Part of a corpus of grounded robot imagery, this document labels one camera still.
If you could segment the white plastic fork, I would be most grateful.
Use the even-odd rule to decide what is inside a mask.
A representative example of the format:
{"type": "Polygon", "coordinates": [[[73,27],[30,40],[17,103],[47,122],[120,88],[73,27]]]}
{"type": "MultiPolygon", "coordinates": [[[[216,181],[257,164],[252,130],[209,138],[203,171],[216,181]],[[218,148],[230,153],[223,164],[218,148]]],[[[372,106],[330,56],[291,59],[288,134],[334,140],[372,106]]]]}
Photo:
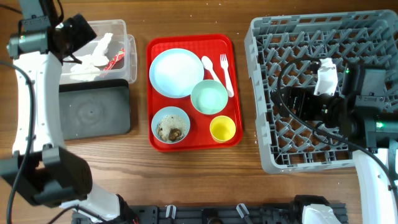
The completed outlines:
{"type": "Polygon", "coordinates": [[[228,63],[228,58],[227,58],[226,54],[220,55],[220,64],[221,64],[221,68],[224,71],[224,78],[225,78],[225,82],[226,82],[226,90],[227,90],[228,96],[230,98],[232,98],[234,96],[234,90],[233,90],[233,86],[232,86],[230,75],[229,75],[229,70],[228,70],[229,63],[228,63]]]}

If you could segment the food scraps rice and nuts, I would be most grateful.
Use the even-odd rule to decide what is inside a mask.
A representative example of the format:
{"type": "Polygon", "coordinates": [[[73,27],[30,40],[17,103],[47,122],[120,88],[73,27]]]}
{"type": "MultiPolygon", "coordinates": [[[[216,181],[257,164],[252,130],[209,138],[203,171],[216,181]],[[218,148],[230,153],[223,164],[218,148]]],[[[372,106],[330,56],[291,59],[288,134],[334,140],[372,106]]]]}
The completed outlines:
{"type": "Polygon", "coordinates": [[[163,142],[174,143],[187,135],[187,123],[179,115],[166,115],[158,123],[156,133],[163,142]]]}

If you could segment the clear plastic waste bin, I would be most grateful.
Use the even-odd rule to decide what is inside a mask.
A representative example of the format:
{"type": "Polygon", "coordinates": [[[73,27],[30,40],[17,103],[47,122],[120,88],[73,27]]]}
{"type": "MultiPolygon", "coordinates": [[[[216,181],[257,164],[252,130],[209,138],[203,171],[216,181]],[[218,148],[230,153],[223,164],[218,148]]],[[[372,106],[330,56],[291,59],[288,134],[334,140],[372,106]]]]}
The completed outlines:
{"type": "Polygon", "coordinates": [[[71,73],[70,69],[77,63],[72,63],[70,57],[64,59],[60,84],[93,82],[101,80],[125,79],[128,83],[134,83],[137,77],[137,52],[135,40],[126,31],[126,23],[123,20],[89,21],[89,25],[96,32],[97,37],[84,47],[73,53],[75,57],[92,54],[98,42],[105,33],[113,33],[111,42],[108,45],[108,52],[105,54],[109,61],[122,48],[125,49],[124,58],[119,61],[111,70],[103,71],[100,67],[98,72],[71,73]]]}

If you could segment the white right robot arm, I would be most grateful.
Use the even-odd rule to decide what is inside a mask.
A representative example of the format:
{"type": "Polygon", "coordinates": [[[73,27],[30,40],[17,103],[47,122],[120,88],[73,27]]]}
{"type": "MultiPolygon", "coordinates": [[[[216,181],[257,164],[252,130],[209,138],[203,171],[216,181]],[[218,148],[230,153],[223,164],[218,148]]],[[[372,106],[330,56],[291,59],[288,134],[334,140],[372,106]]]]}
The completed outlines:
{"type": "Polygon", "coordinates": [[[329,144],[346,144],[358,174],[363,221],[397,223],[397,115],[383,111],[386,69],[347,63],[336,93],[335,65],[308,61],[316,86],[282,87],[278,78],[271,97],[279,113],[325,136],[329,144]]]}

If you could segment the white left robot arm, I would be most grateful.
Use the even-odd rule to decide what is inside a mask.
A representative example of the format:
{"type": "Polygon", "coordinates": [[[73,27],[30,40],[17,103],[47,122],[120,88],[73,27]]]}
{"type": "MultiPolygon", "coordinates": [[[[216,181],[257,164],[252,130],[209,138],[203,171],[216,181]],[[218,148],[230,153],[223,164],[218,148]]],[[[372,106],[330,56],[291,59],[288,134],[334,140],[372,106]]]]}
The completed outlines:
{"type": "Polygon", "coordinates": [[[96,37],[86,19],[65,18],[60,1],[21,1],[23,18],[7,45],[18,84],[17,133],[1,177],[11,186],[6,221],[14,197],[33,206],[75,210],[96,223],[138,223],[122,196],[93,182],[88,163],[66,149],[60,122],[62,65],[96,37]]]}

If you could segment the white crumpled napkin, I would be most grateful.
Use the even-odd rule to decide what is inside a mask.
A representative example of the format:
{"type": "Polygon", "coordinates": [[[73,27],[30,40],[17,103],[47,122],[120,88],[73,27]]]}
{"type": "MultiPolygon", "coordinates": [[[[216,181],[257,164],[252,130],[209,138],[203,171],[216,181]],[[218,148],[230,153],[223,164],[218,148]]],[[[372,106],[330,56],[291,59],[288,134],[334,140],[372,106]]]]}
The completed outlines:
{"type": "Polygon", "coordinates": [[[105,54],[108,52],[108,45],[111,42],[113,33],[105,33],[104,37],[98,42],[92,54],[76,57],[81,63],[78,63],[70,69],[71,73],[98,72],[100,67],[109,63],[105,54]]]}

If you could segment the yellow plastic cup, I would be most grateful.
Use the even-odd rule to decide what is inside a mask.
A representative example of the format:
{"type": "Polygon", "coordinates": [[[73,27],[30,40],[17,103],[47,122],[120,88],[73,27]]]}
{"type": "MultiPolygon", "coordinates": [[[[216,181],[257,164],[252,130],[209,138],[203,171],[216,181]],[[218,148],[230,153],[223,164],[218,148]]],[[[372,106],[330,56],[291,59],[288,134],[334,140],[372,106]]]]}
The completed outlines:
{"type": "Polygon", "coordinates": [[[217,116],[210,123],[210,133],[214,141],[224,143],[236,134],[236,124],[228,116],[217,116]]]}

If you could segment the light blue bowl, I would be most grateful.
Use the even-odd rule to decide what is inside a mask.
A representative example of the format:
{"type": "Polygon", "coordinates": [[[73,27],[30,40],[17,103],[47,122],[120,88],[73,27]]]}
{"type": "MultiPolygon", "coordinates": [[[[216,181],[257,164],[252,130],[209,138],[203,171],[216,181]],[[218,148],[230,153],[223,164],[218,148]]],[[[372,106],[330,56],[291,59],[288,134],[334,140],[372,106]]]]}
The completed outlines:
{"type": "Polygon", "coordinates": [[[152,134],[161,143],[176,144],[189,134],[190,118],[183,109],[167,106],[156,112],[150,127],[152,134]]]}

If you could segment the grey dishwasher rack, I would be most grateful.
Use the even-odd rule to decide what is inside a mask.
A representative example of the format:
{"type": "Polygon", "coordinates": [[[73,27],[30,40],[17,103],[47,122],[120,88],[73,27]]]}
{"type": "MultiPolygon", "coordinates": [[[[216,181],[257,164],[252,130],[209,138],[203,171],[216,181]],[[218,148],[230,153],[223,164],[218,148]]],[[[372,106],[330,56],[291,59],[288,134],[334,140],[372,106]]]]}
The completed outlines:
{"type": "Polygon", "coordinates": [[[300,57],[329,57],[339,71],[347,62],[387,68],[384,111],[397,112],[397,14],[392,10],[257,17],[245,40],[256,104],[261,165],[269,174],[316,172],[353,166],[348,147],[328,145],[293,118],[283,118],[271,100],[283,68],[283,86],[311,87],[300,57]]]}

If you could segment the red serving tray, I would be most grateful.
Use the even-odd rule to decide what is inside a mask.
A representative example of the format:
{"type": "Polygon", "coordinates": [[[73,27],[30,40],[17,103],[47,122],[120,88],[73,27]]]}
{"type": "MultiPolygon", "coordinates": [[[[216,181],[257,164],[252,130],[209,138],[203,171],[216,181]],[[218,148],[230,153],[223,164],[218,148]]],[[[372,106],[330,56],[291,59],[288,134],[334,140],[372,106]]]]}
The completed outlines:
{"type": "Polygon", "coordinates": [[[243,122],[232,41],[208,34],[149,42],[147,112],[159,152],[237,145],[243,122]]]}

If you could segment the light blue plate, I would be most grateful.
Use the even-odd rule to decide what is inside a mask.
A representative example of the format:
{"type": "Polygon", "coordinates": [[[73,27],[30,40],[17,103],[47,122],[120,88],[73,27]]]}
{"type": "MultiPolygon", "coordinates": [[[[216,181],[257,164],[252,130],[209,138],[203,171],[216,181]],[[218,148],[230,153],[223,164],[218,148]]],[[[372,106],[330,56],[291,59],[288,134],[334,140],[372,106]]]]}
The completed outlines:
{"type": "Polygon", "coordinates": [[[183,98],[204,80],[201,60],[187,49],[168,49],[150,64],[149,80],[152,87],[168,98],[183,98]]]}

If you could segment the black food waste tray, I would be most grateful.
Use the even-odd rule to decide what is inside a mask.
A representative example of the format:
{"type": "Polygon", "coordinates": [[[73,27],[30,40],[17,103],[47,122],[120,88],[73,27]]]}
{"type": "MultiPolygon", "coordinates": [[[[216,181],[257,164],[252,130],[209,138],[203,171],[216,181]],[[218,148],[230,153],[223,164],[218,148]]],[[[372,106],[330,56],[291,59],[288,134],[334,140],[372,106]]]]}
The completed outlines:
{"type": "Polygon", "coordinates": [[[112,79],[60,85],[60,122],[66,140],[131,130],[129,83],[112,79]]]}

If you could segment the white plastic spoon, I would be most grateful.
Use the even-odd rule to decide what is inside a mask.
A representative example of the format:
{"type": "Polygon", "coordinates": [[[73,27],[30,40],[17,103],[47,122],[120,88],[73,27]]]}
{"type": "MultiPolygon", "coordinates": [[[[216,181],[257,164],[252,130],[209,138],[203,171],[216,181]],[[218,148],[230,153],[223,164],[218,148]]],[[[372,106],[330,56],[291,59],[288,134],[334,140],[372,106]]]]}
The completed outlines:
{"type": "Polygon", "coordinates": [[[218,78],[217,74],[213,70],[213,62],[211,61],[211,59],[209,57],[207,57],[207,56],[202,56],[201,62],[203,64],[204,69],[206,69],[206,70],[208,70],[210,72],[210,74],[211,74],[212,78],[214,79],[214,81],[217,81],[217,82],[221,83],[221,81],[218,78]]]}

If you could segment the mint green bowl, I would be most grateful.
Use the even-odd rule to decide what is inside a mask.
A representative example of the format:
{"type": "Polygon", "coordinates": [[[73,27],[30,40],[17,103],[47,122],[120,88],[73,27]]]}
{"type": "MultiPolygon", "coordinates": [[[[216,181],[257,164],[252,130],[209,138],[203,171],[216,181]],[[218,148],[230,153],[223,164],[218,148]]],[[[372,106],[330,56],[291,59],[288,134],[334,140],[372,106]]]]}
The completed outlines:
{"type": "Polygon", "coordinates": [[[213,115],[226,107],[229,96],[221,83],[214,80],[203,80],[193,88],[190,100],[193,107],[200,113],[213,115]]]}

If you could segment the red snack wrapper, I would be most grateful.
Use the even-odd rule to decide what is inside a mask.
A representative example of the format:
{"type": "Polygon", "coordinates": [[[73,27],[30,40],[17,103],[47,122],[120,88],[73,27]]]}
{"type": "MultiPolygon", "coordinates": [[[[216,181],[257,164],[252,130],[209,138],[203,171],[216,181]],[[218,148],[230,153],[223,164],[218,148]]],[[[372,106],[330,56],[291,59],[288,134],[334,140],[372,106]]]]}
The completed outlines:
{"type": "Polygon", "coordinates": [[[103,71],[111,70],[119,61],[121,61],[125,56],[125,49],[122,48],[117,52],[117,54],[108,62],[104,67],[103,71]]]}

